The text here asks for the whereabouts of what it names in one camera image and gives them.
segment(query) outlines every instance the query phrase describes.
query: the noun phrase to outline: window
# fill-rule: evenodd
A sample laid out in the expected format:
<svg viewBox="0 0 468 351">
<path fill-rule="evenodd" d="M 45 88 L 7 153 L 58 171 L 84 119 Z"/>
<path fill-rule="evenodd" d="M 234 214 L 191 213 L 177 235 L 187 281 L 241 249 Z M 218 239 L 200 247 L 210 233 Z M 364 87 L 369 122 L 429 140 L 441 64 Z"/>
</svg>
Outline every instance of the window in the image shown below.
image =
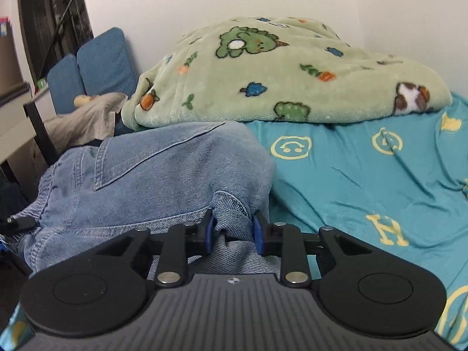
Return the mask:
<svg viewBox="0 0 468 351">
<path fill-rule="evenodd" d="M 93 38 L 84 0 L 18 0 L 18 7 L 34 82 Z"/>
</svg>

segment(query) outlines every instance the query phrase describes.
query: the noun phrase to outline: jeans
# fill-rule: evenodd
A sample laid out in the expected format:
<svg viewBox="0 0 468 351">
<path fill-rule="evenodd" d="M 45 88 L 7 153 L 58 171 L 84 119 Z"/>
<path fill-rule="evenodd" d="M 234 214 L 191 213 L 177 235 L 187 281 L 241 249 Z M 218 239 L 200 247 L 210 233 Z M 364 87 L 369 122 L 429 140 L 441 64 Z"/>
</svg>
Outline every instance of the jeans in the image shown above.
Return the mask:
<svg viewBox="0 0 468 351">
<path fill-rule="evenodd" d="M 37 199 L 16 215 L 39 227 L 6 238 L 38 272 L 134 227 L 166 232 L 212 208 L 214 250 L 189 272 L 278 273 L 260 257 L 252 214 L 268 217 L 274 164 L 252 132 L 234 122 L 183 123 L 68 150 L 41 178 Z M 225 236 L 238 241 L 224 241 Z M 157 257 L 149 278 L 154 275 Z"/>
</svg>

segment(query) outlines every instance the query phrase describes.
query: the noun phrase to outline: blue cushion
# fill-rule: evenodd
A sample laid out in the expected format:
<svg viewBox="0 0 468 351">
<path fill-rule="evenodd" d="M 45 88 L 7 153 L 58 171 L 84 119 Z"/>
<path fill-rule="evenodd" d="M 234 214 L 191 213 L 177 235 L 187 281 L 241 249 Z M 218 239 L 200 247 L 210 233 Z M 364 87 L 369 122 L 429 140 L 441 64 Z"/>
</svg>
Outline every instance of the blue cushion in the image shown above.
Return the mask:
<svg viewBox="0 0 468 351">
<path fill-rule="evenodd" d="M 73 105 L 75 97 L 86 95 L 78 63 L 73 54 L 68 54 L 52 67 L 47 75 L 47 83 L 57 114 L 73 112 L 75 110 Z"/>
<path fill-rule="evenodd" d="M 114 27 L 83 45 L 77 59 L 88 95 L 135 92 L 137 78 L 121 29 Z"/>
</svg>

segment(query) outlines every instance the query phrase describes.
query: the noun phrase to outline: folded blanket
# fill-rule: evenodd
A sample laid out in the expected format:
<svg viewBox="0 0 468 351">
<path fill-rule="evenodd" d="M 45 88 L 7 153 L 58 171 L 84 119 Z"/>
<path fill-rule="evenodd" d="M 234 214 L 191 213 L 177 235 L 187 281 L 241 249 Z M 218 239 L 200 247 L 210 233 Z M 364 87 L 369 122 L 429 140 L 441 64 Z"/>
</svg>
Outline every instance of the folded blanket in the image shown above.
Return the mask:
<svg viewBox="0 0 468 351">
<path fill-rule="evenodd" d="M 185 35 L 141 75 L 122 118 L 134 130 L 225 119 L 352 123 L 450 103 L 434 71 L 353 48 L 321 22 L 234 18 Z"/>
</svg>

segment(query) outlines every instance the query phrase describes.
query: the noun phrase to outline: blue denim jeans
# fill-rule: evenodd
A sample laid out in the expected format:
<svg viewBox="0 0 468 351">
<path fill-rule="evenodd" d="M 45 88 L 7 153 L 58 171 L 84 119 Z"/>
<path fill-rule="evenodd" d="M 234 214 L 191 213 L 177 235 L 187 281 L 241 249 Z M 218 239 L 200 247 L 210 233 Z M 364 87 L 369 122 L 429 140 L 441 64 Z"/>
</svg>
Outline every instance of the blue denim jeans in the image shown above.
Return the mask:
<svg viewBox="0 0 468 351">
<path fill-rule="evenodd" d="M 274 164 L 244 125 L 183 123 L 68 150 L 41 178 L 37 199 L 16 217 L 39 227 L 6 238 L 34 272 L 137 226 L 161 233 L 212 208 L 214 251 L 189 270 L 278 273 L 251 242 L 252 214 L 268 217 Z M 226 243 L 224 235 L 239 239 Z M 155 272 L 157 260 L 151 268 Z"/>
</svg>

